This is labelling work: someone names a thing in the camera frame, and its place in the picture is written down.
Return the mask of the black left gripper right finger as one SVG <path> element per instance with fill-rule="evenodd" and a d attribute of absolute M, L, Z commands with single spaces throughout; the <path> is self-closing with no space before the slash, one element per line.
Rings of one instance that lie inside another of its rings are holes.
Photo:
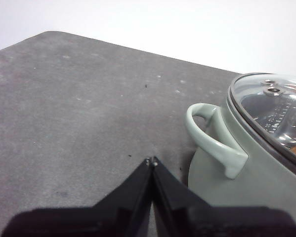
<path fill-rule="evenodd" d="M 296 237 L 286 212 L 264 206 L 213 206 L 152 158 L 153 204 L 161 237 Z"/>

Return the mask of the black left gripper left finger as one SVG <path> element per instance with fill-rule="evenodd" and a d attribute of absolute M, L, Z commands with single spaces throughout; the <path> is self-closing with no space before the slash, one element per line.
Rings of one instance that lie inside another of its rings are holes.
<path fill-rule="evenodd" d="M 15 215 L 3 237 L 140 237 L 147 235 L 152 165 L 145 159 L 91 207 L 38 208 Z"/>

